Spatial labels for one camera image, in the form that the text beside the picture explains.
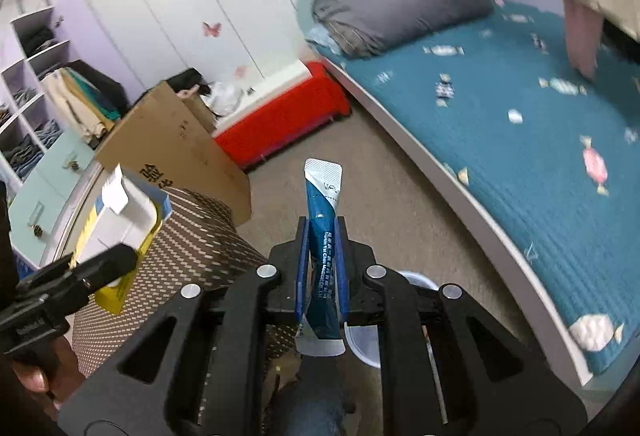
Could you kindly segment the person's left hand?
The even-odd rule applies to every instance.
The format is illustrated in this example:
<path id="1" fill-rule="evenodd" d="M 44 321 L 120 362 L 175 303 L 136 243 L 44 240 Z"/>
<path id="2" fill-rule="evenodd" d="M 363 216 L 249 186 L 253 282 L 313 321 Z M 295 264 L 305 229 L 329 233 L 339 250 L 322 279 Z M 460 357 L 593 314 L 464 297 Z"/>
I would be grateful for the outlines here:
<path id="1" fill-rule="evenodd" d="M 32 399 L 55 419 L 62 404 L 84 384 L 86 377 L 78 366 L 78 358 L 65 336 L 57 338 L 50 346 L 58 358 L 58 367 L 52 378 L 40 367 L 12 361 L 12 369 L 21 384 L 32 395 Z"/>

